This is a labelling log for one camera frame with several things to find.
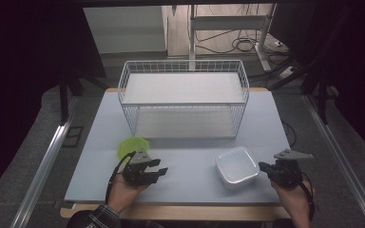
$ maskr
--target metal rail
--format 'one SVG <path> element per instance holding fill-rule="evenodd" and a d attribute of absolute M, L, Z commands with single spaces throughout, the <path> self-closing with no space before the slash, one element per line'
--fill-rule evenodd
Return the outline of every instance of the metal rail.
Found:
<path fill-rule="evenodd" d="M 41 161 L 40 166 L 32 180 L 29 190 L 23 198 L 22 203 L 20 204 L 19 209 L 17 210 L 16 216 L 14 217 L 10 227 L 20 228 L 26 227 L 29 222 L 29 218 L 34 209 L 35 204 L 37 203 L 38 198 L 46 184 L 47 177 L 52 168 L 52 165 L 55 162 L 55 159 L 58 155 L 58 151 L 61 148 L 62 142 L 65 139 L 67 131 L 72 123 L 73 116 L 75 113 L 75 109 L 77 104 L 79 103 L 79 98 L 73 97 L 69 104 L 69 117 L 67 122 L 63 125 L 59 125 L 54 137 L 52 138 L 51 143 L 49 144 L 46 155 Z"/>

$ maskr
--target green ball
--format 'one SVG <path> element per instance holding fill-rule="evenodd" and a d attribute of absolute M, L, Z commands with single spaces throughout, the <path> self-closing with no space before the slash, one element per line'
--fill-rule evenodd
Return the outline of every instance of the green ball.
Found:
<path fill-rule="evenodd" d="M 118 146 L 117 157 L 119 159 L 122 159 L 130 152 L 138 151 L 141 148 L 143 148 L 144 151 L 147 152 L 149 150 L 149 142 L 140 137 L 127 138 L 126 140 L 122 141 Z"/>

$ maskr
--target white wire basket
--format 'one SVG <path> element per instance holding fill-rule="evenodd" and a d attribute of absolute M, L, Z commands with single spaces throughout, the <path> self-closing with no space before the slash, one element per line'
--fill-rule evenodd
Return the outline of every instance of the white wire basket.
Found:
<path fill-rule="evenodd" d="M 235 139 L 249 95 L 240 60 L 128 61 L 118 96 L 132 135 Z"/>

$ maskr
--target white plastic container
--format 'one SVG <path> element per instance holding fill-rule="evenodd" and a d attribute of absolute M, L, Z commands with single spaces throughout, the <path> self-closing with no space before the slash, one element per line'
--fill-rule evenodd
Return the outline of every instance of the white plastic container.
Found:
<path fill-rule="evenodd" d="M 235 189 L 251 182 L 259 174 L 259 165 L 254 156 L 241 146 L 216 158 L 221 180 L 227 189 Z"/>

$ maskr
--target hand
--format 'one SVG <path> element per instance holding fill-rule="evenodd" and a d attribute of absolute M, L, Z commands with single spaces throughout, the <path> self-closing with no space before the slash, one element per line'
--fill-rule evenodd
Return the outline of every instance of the hand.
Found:
<path fill-rule="evenodd" d="M 136 197 L 138 197 L 148 186 L 149 185 L 131 186 L 126 182 L 122 174 L 117 174 L 109 193 L 108 206 L 114 211 L 121 213 L 126 207 L 131 205 Z"/>
<path fill-rule="evenodd" d="M 308 181 L 304 181 L 303 183 L 311 192 L 310 183 Z M 280 202 L 287 213 L 290 215 L 293 224 L 297 228 L 311 227 L 311 221 L 309 220 L 309 203 L 304 191 L 300 188 L 300 186 L 288 190 L 280 187 L 273 181 L 271 181 L 271 186 L 277 191 Z"/>

